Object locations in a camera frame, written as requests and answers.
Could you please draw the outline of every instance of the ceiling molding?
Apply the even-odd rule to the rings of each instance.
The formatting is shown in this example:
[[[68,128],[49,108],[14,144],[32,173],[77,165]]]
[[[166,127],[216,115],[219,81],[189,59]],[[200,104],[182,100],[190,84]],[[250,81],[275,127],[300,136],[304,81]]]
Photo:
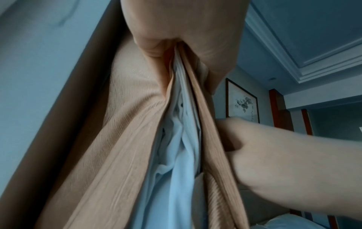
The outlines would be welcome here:
[[[357,45],[299,68],[252,4],[249,5],[245,26],[298,83],[314,80],[362,64],[362,45]]]

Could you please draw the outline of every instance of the flower painting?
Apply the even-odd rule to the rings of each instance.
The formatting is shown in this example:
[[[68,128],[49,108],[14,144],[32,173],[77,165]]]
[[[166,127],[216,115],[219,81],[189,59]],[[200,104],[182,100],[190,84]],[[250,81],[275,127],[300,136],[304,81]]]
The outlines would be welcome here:
[[[229,79],[226,79],[226,117],[259,122],[258,99]]]

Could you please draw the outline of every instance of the white fabric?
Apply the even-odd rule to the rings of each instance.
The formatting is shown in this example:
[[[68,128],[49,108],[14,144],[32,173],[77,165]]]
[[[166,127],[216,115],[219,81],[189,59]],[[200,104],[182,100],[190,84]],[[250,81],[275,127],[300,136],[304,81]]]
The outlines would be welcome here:
[[[269,220],[265,225],[255,225],[250,229],[324,229],[324,227],[303,217],[285,214]]]
[[[192,194],[200,173],[201,128],[178,50],[170,106],[154,142],[149,168],[130,221],[134,229],[192,228]]]

